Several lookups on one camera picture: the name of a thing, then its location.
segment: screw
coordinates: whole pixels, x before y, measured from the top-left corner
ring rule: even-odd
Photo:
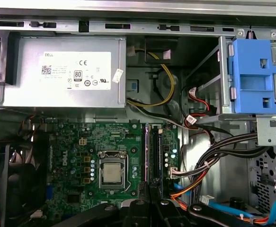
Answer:
[[[202,210],[202,208],[201,208],[200,206],[194,206],[193,209],[194,209],[195,211],[200,211],[200,210]]]
[[[109,207],[105,207],[105,209],[104,210],[106,210],[106,211],[110,211],[110,210],[112,210],[113,209],[113,207],[112,206],[109,206]]]
[[[160,203],[161,203],[161,205],[168,205],[169,204],[169,202],[167,200],[162,200]]]
[[[143,200],[137,201],[137,205],[143,205],[145,202]]]

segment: white connector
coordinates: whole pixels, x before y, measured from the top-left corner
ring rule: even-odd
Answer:
[[[202,196],[200,196],[200,202],[204,203],[205,205],[208,205],[209,201],[213,200],[213,199],[214,199],[214,197],[210,196],[210,195],[202,195]]]
[[[169,170],[168,170],[168,174],[169,174],[170,179],[177,179],[177,176],[172,174],[172,170],[178,171],[178,168],[177,167],[170,167]]]

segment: ram slot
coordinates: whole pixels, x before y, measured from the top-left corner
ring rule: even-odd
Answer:
[[[152,164],[152,174],[153,178],[161,178],[162,176],[162,135],[159,133],[157,128],[151,131],[151,164]]]
[[[141,180],[148,181],[149,176],[149,169],[148,169],[148,161],[149,161],[149,143],[150,143],[150,127],[149,124],[145,124],[142,129],[142,144],[141,144]]]

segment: power supply label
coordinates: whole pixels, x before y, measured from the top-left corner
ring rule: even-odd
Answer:
[[[111,88],[111,52],[44,52],[40,63],[40,82],[52,88]]]

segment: cpu socket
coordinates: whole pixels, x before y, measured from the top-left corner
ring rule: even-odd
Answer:
[[[128,156],[125,151],[100,151],[99,188],[125,189]]]

